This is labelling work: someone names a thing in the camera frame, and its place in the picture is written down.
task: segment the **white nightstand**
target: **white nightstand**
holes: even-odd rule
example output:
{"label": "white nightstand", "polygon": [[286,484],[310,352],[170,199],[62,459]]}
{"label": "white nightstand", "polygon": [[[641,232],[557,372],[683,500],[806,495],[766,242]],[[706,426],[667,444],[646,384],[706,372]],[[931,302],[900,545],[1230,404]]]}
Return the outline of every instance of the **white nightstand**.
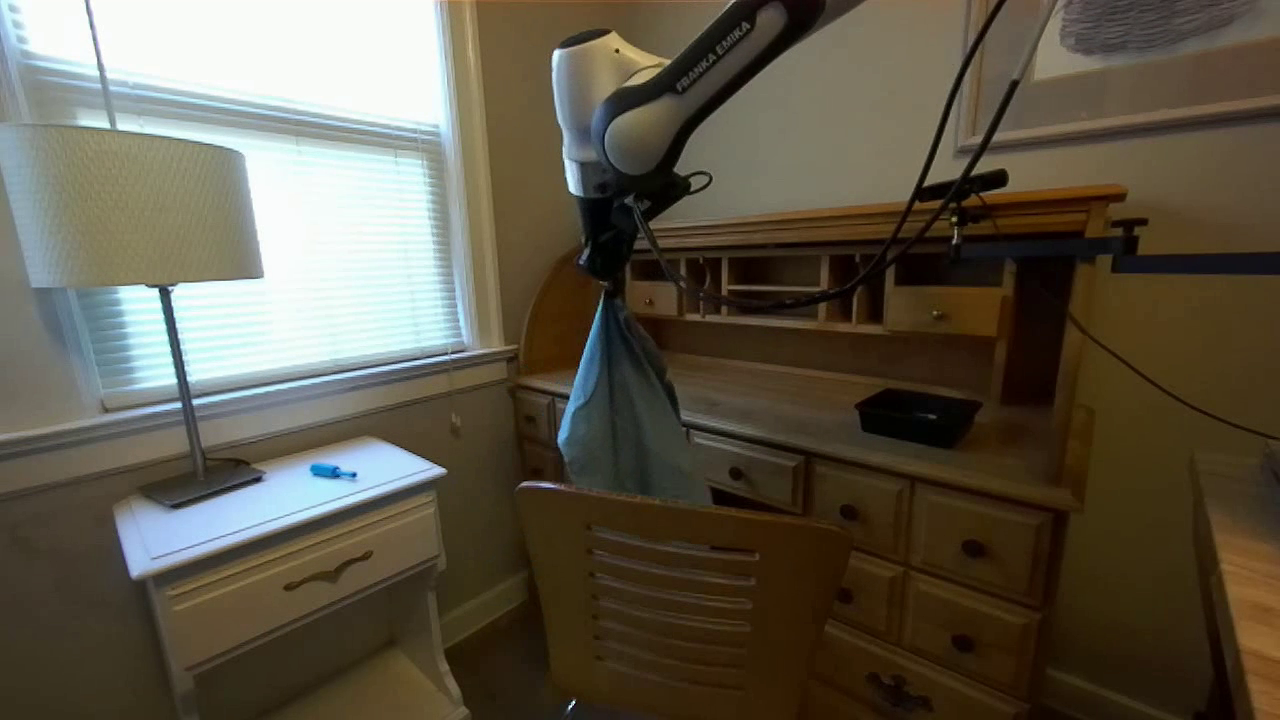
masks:
{"label": "white nightstand", "polygon": [[404,578],[425,578],[395,643],[296,697],[275,716],[463,720],[436,615],[443,568],[436,480],[443,468],[350,441],[259,464],[264,480],[190,508],[118,502],[128,577],[150,585],[179,716],[200,716],[196,675],[300,622]]}

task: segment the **desk drawer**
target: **desk drawer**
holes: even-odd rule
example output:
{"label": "desk drawer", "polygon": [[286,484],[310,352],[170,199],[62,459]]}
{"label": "desk drawer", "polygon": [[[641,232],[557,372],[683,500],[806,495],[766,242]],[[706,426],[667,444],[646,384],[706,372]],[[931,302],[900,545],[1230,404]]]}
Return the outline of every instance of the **desk drawer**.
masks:
{"label": "desk drawer", "polygon": [[516,423],[520,423],[520,434],[557,444],[557,426],[560,426],[557,396],[516,393]]}
{"label": "desk drawer", "polygon": [[434,561],[443,561],[436,495],[413,495],[162,578],[155,612],[179,665],[196,666]]}
{"label": "desk drawer", "polygon": [[1051,510],[966,492],[918,487],[914,565],[1036,602],[1051,551]]}
{"label": "desk drawer", "polygon": [[628,306],[637,315],[682,315],[682,287],[667,280],[628,280]]}
{"label": "desk drawer", "polygon": [[1002,287],[887,287],[883,326],[893,330],[949,330],[949,336],[1002,336]]}
{"label": "desk drawer", "polygon": [[910,480],[857,464],[811,464],[811,515],[833,520],[851,548],[904,557]]}
{"label": "desk drawer", "polygon": [[806,457],[710,433],[693,433],[693,448],[710,487],[806,510]]}
{"label": "desk drawer", "polygon": [[991,596],[914,577],[904,643],[951,670],[1023,697],[1039,615]]}
{"label": "desk drawer", "polygon": [[863,702],[863,709],[877,709],[877,716],[931,716],[931,720],[1029,716],[1029,709],[1017,700],[1005,700],[962,675],[937,670],[887,643],[863,638],[857,631],[841,631],[833,622],[818,648],[811,666],[826,684],[848,697],[848,709]]}
{"label": "desk drawer", "polygon": [[851,551],[837,586],[833,619],[895,638],[904,606],[904,568]]}

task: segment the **cable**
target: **cable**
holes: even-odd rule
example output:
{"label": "cable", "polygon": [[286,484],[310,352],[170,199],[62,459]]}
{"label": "cable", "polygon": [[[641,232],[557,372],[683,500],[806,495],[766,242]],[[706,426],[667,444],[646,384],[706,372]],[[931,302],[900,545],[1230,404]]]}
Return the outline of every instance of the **cable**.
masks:
{"label": "cable", "polygon": [[1257,441],[1280,441],[1278,433],[1266,433],[1266,426],[1251,426],[1251,423],[1240,423],[1232,414],[1222,414],[1198,400],[1188,400],[1185,393],[1169,389],[1164,379],[1157,379],[1152,372],[1143,372],[1138,359],[1122,356],[1109,340],[1102,340],[1078,312],[1069,312],[1069,325],[1091,345],[1102,346],[1106,356],[1111,356],[1122,368],[1128,368],[1138,379],[1143,379],[1148,389],[1157,389],[1159,396],[1169,396],[1173,404],[1213,419],[1213,423],[1224,423],[1232,433],[1246,433],[1246,434],[1257,434]]}
{"label": "cable", "polygon": [[927,178],[927,172],[931,172],[931,164],[937,164],[937,150],[942,150],[942,139],[946,139],[949,121],[951,121],[951,112],[958,112],[966,77],[967,77],[967,68],[977,65],[977,50],[987,42],[987,33],[997,27],[1005,5],[1010,5],[1010,0],[997,0],[997,5],[987,6],[979,33],[973,34],[973,42],[967,42],[967,50],[966,50],[966,61],[962,61],[962,68],[958,68],[958,77],[951,77],[951,86],[949,86],[949,98],[946,98],[946,109],[942,109],[942,117],[937,117],[937,129],[931,129],[931,139],[927,139],[919,174],[918,174],[918,183],[914,183],[914,190],[910,190],[910,203],[900,207],[887,241],[880,242],[880,253],[877,253],[868,265],[860,265],[860,272],[857,272],[848,285],[837,285],[837,287],[826,287],[826,293],[806,293],[806,295],[772,295],[772,299],[743,299],[743,295],[725,295],[725,293],[693,287],[687,277],[682,277],[676,265],[664,255],[656,232],[654,232],[649,220],[646,220],[646,207],[641,207],[641,203],[628,203],[628,207],[632,207],[632,220],[637,220],[637,227],[641,227],[641,234],[646,234],[646,242],[654,246],[654,255],[662,260],[662,272],[676,285],[676,293],[682,293],[682,295],[696,295],[696,299],[714,299],[714,302],[730,302],[730,306],[743,306],[743,312],[811,306],[811,302],[827,302],[827,299],[857,295],[874,277],[883,277],[910,246],[918,246],[918,242],[931,232],[931,225],[937,225],[946,212],[958,207],[958,197],[962,197],[966,178],[967,178],[967,174],[977,172],[977,164],[985,158],[985,150],[987,150],[987,143],[997,139],[1002,121],[1005,121],[1017,86],[1020,86],[1020,85],[1017,85],[1020,77],[1017,77],[1017,79],[1005,86],[1005,94],[1002,94],[1002,104],[997,104],[997,112],[991,112],[991,121],[987,121],[987,129],[985,129],[985,139],[979,139],[977,150],[967,156],[967,164],[966,164],[966,172],[958,174],[951,190],[937,203],[937,212],[918,227],[914,241],[900,241],[904,227],[910,227],[910,220],[914,220],[914,212],[918,212],[918,203],[919,203],[919,189],[923,189],[923,178]]}

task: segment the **window sill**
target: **window sill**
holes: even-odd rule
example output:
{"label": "window sill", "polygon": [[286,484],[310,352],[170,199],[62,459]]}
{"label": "window sill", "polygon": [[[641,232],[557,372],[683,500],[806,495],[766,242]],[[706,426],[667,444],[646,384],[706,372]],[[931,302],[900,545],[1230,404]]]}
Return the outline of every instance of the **window sill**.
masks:
{"label": "window sill", "polygon": [[[479,346],[448,359],[388,364],[196,400],[200,441],[206,448],[244,444],[427,396],[504,384],[508,359],[512,346]],[[154,464],[179,450],[186,434],[175,404],[0,434],[0,495]]]}

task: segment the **chair back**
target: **chair back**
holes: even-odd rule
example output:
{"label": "chair back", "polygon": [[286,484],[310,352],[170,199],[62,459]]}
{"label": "chair back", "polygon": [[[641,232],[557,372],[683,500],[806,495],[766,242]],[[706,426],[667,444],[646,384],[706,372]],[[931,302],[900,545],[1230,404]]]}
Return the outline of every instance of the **chair back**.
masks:
{"label": "chair back", "polygon": [[687,720],[795,720],[848,541],[799,515],[516,487],[557,687]]}

